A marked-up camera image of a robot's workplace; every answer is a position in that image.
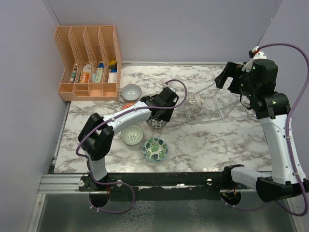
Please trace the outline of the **white brown lattice bowl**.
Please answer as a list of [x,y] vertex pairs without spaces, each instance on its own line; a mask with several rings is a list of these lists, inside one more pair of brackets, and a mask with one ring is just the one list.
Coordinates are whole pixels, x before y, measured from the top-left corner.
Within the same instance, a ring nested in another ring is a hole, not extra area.
[[188,103],[190,109],[194,113],[197,113],[198,111],[203,109],[204,100],[203,100],[202,96],[200,96],[200,95],[191,94],[187,97],[187,103]]

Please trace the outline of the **dark floral pink bowl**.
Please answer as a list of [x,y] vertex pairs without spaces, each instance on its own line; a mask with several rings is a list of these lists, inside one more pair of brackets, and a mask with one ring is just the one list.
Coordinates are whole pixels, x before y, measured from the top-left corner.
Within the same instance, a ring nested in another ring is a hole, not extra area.
[[162,129],[167,125],[166,121],[157,118],[150,118],[146,121],[146,123],[152,129]]

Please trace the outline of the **grey blue bowl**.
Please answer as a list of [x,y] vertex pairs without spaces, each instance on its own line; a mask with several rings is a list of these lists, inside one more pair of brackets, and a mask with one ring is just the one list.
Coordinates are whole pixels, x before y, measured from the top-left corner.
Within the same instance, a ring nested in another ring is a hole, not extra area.
[[127,102],[137,101],[142,94],[141,88],[136,84],[128,84],[122,88],[121,95]]

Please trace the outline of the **orange white floral bowl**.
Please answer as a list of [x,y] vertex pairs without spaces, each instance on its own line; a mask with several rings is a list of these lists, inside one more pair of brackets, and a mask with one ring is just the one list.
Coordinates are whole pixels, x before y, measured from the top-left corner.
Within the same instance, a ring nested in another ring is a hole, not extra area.
[[125,110],[125,109],[127,109],[127,108],[129,108],[129,107],[131,107],[131,106],[133,106],[133,105],[135,105],[134,102],[129,102],[129,103],[125,104],[125,105],[122,107],[121,110]]

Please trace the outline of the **white green patterned bowl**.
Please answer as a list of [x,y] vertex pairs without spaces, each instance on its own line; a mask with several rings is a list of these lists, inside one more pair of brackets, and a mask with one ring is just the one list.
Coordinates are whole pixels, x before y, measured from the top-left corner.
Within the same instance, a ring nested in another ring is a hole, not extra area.
[[121,131],[121,140],[126,145],[137,145],[144,138],[144,131],[139,125],[132,125]]

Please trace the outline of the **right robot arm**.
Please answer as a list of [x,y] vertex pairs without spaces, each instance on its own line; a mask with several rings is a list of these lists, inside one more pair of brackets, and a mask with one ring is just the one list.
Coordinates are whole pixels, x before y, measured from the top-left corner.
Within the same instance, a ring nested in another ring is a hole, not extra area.
[[243,65],[228,62],[215,78],[219,89],[227,78],[232,78],[227,89],[249,99],[250,109],[255,111],[263,129],[272,162],[271,174],[250,170],[241,164],[226,166],[222,184],[227,189],[238,184],[250,187],[266,203],[298,196],[302,188],[305,192],[309,190],[309,181],[302,171],[295,146],[288,145],[292,136],[286,125],[290,105],[285,94],[275,91],[277,73],[274,61],[255,59],[249,72]]

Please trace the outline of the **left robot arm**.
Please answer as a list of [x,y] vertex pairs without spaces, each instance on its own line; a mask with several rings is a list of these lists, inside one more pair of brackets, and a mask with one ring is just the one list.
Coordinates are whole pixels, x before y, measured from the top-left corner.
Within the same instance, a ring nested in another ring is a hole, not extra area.
[[151,118],[169,122],[179,96],[169,87],[159,94],[142,97],[133,106],[106,116],[92,114],[78,136],[76,154],[87,158],[92,175],[90,185],[100,191],[106,187],[105,156],[115,135],[137,123]]

